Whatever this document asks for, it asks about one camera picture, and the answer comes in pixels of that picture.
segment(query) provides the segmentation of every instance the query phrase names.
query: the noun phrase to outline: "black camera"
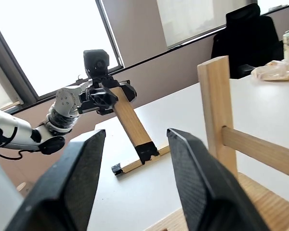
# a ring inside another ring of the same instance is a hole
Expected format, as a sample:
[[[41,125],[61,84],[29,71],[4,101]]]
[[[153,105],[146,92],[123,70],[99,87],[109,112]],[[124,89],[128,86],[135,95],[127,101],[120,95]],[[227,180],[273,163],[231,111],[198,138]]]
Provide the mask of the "black camera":
[[[88,77],[94,80],[108,75],[109,55],[104,50],[84,51],[83,59]]]

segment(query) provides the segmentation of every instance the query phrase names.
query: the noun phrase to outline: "window frame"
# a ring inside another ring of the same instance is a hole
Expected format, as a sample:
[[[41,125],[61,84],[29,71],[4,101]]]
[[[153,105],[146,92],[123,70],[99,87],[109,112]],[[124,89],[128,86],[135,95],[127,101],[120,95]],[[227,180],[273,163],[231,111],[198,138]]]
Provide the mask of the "window frame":
[[[97,5],[98,11],[102,18],[104,27],[106,29],[106,33],[110,41],[111,47],[114,51],[115,57],[118,62],[118,66],[111,68],[109,70],[109,73],[111,74],[115,71],[122,69],[123,62],[121,61],[115,39],[111,31],[110,24],[108,23],[108,20],[107,20],[107,15],[103,8],[103,4],[101,0],[95,0],[95,3]],[[42,103],[47,100],[53,99],[55,97],[56,91],[47,93],[42,96],[38,96],[33,86],[31,85],[30,81],[28,80],[25,73],[23,72],[21,66],[19,65],[16,58],[14,57],[5,39],[3,38],[3,35],[1,34],[1,32],[0,32],[0,67],[5,73],[7,79],[10,81],[15,91],[17,92],[17,94],[19,95],[19,97],[21,98],[21,100],[23,101],[23,104],[18,107],[19,109],[28,108],[38,103]],[[86,79],[81,78],[78,80],[75,79],[75,82],[72,83],[70,86],[78,85],[86,81],[88,81],[88,78]]]

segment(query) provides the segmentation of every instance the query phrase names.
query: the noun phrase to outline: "wooden chair leg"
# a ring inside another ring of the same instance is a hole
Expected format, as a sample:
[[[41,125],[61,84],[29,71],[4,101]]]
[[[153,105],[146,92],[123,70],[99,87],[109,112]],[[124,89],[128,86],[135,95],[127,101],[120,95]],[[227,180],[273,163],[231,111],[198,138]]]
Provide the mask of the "wooden chair leg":
[[[224,146],[222,127],[233,128],[228,57],[198,65],[209,152],[237,177],[236,151]]]

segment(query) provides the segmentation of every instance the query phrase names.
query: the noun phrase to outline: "wall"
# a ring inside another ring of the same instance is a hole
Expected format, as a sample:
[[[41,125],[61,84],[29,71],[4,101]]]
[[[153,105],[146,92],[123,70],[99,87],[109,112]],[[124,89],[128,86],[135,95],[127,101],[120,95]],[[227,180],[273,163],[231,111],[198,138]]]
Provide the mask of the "wall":
[[[165,39],[164,42],[161,42],[160,38],[162,35],[162,28],[159,28],[161,24],[152,21],[151,24],[153,25],[150,27],[142,22],[147,17],[146,14],[150,7],[155,10],[153,7],[155,1],[122,0],[113,1],[113,4],[110,4],[110,1],[105,0],[105,7],[107,13],[111,13],[111,16],[108,15],[108,17],[117,38],[120,52],[123,58],[124,56],[127,57],[125,60],[128,61],[129,65],[165,51]],[[146,13],[141,13],[139,8],[143,8]],[[271,16],[281,39],[283,33],[289,29],[289,8],[275,12]],[[122,20],[127,22],[127,27],[124,27]],[[133,20],[135,22],[141,21],[140,24],[144,27],[138,28],[136,23],[131,22]],[[133,106],[139,107],[197,83],[196,66],[210,58],[212,44],[213,36],[121,72],[114,77],[118,80],[131,80],[132,85],[138,92],[138,98]],[[42,103],[20,112],[16,116],[29,121],[35,127],[44,119],[52,103],[53,101]],[[99,116],[95,112],[82,115],[73,131],[67,135],[67,141],[83,132],[93,130],[96,123],[111,116],[113,115]],[[10,156],[17,155],[17,152],[12,150],[0,149],[0,152]],[[45,170],[58,160],[61,154],[62,151],[51,156],[43,156],[39,153],[24,154],[24,158],[20,161],[12,162],[0,158],[0,164],[14,185],[17,186],[23,181],[35,182]]]

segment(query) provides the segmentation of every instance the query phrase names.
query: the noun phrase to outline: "light wood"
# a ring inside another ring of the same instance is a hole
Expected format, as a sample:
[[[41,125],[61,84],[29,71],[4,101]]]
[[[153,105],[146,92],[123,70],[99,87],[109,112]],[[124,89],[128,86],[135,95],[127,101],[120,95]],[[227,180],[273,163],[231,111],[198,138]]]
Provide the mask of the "light wood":
[[[161,156],[170,152],[170,148],[169,148],[169,146],[166,146],[166,147],[160,149],[158,152],[159,152],[159,156],[152,156],[151,160],[146,161],[146,163],[158,161]],[[134,170],[134,169],[136,169],[142,165],[143,164],[141,163],[140,159],[133,161],[133,162],[126,161],[126,162],[120,163],[120,166],[121,166],[123,173],[128,173],[128,172],[130,172],[130,171],[132,171],[132,170]]]
[[[188,231],[183,210],[180,208],[145,231]]]
[[[289,231],[289,202],[262,185],[238,174],[239,182],[271,231]],[[145,231],[188,231],[182,209],[175,211]]]
[[[289,149],[224,127],[223,143],[289,176]]]
[[[198,65],[209,153],[237,177],[236,152],[223,145],[222,127],[233,128],[228,57]]]
[[[114,112],[123,126],[126,134],[130,138],[134,147],[151,142],[151,138],[140,122],[138,116],[131,107],[120,87],[110,89],[119,99],[114,106]]]
[[[20,103],[19,101],[16,101],[16,102],[14,102],[14,103],[12,103],[12,104],[10,104],[10,105],[7,105],[7,106],[5,106],[5,107],[0,108],[0,110],[5,111],[5,110],[7,110],[7,109],[9,109],[9,108],[11,108],[11,107],[15,107],[15,106],[20,105],[20,104],[21,104],[21,103]]]

